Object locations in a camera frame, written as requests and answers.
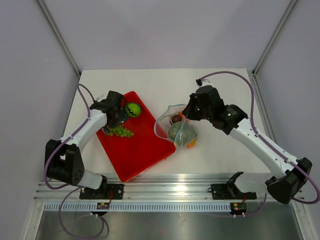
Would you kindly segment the netted green cantaloupe melon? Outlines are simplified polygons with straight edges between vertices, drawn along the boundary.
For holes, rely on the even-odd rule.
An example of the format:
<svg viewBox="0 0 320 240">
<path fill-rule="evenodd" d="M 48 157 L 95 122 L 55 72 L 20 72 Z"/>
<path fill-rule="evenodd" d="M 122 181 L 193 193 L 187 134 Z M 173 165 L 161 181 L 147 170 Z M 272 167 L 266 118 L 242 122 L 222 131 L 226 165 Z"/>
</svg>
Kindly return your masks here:
<svg viewBox="0 0 320 240">
<path fill-rule="evenodd" d="M 169 128 L 168 138 L 172 140 L 177 147 L 187 147 L 194 139 L 198 138 L 196 129 L 187 121 L 179 121 Z"/>
</svg>

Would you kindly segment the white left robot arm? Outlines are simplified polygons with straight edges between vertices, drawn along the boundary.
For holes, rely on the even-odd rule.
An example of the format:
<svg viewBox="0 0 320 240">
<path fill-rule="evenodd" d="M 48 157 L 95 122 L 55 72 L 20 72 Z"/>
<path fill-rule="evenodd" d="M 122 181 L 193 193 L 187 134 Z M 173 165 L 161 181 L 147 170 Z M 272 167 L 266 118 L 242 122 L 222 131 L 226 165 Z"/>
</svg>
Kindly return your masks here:
<svg viewBox="0 0 320 240">
<path fill-rule="evenodd" d="M 129 119 L 126 103 L 124 95 L 111 90 L 105 98 L 86 105 L 86 117 L 72 132 L 49 140 L 45 145 L 44 181 L 53 179 L 80 187 L 91 198 L 103 199 L 108 194 L 108 180 L 85 168 L 82 151 L 99 130 L 110 133 Z"/>
</svg>

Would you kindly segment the orange fruit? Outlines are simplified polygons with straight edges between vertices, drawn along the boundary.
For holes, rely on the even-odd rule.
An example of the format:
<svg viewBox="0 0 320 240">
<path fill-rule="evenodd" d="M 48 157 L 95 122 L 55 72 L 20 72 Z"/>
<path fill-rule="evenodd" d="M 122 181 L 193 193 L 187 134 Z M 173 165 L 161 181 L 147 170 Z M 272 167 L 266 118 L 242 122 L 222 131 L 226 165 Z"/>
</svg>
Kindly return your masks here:
<svg viewBox="0 0 320 240">
<path fill-rule="evenodd" d="M 192 142 L 190 142 L 186 147 L 187 147 L 188 149 L 193 148 L 193 147 L 195 146 L 196 142 L 197 142 L 197 140 L 194 139 L 194 140 L 193 140 Z"/>
</svg>

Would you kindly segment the green grape bunch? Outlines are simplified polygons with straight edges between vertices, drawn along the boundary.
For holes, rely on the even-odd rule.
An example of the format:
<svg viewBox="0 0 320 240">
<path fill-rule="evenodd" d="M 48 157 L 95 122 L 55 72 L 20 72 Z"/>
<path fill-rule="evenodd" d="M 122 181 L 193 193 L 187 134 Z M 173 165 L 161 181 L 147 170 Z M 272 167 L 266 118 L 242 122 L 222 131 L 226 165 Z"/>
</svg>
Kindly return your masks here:
<svg viewBox="0 0 320 240">
<path fill-rule="evenodd" d="M 134 136 L 134 133 L 130 131 L 129 129 L 119 125 L 115 128 L 110 129 L 110 131 L 107 133 L 108 136 L 116 136 L 121 138 L 131 138 Z"/>
</svg>

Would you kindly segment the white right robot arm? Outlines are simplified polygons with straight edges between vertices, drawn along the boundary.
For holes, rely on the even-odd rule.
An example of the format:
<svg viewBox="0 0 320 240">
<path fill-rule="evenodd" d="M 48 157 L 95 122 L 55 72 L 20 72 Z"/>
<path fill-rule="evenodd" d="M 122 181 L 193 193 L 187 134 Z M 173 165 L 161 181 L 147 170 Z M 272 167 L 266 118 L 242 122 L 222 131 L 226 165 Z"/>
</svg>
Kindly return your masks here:
<svg viewBox="0 0 320 240">
<path fill-rule="evenodd" d="M 189 97 L 182 114 L 189 120 L 209 121 L 248 148 L 272 173 L 265 182 L 267 192 L 278 202 L 288 204 L 307 182 L 312 162 L 306 157 L 297 159 L 260 133 L 242 109 L 224 104 L 213 86 L 202 86 Z"/>
</svg>

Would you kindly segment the clear zip top bag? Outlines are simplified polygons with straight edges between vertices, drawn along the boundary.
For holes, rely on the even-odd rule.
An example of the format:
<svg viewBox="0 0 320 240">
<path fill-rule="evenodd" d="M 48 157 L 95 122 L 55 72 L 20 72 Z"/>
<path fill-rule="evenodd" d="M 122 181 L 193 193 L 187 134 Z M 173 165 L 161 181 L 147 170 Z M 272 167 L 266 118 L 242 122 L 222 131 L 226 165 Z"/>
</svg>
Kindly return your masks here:
<svg viewBox="0 0 320 240">
<path fill-rule="evenodd" d="M 157 137 L 173 143 L 176 148 L 191 149 L 198 140 L 198 129 L 183 115 L 186 104 L 169 105 L 155 121 L 154 133 Z"/>
</svg>

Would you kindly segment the dark purple passion fruit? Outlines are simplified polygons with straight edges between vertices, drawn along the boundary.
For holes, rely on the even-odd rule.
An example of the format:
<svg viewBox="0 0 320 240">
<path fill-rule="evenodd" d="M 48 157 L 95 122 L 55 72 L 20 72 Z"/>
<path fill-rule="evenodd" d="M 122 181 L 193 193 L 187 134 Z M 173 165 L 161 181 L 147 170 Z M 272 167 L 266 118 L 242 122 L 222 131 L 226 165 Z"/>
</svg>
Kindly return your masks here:
<svg viewBox="0 0 320 240">
<path fill-rule="evenodd" d="M 179 114 L 174 114 L 170 117 L 170 123 L 173 125 L 174 123 L 181 122 L 183 117 Z"/>
</svg>

